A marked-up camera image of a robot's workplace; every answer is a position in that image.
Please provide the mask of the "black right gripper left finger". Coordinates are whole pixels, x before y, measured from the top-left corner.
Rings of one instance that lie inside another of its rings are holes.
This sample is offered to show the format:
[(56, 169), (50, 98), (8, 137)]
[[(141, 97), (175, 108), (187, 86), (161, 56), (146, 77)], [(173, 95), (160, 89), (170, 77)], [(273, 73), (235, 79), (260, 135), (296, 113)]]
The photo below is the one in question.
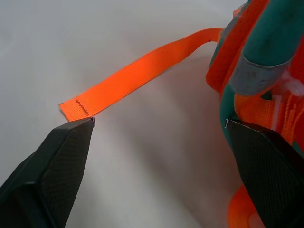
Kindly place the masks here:
[(0, 187), (0, 228), (65, 228), (81, 185), (95, 119), (54, 128)]

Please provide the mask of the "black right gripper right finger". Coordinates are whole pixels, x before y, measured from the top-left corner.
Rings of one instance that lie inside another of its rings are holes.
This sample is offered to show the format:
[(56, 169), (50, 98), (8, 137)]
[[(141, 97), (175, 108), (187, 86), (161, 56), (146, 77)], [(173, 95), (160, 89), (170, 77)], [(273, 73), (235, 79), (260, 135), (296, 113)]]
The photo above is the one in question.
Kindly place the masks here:
[(242, 182), (266, 228), (304, 228), (304, 155), (280, 134), (227, 119)]

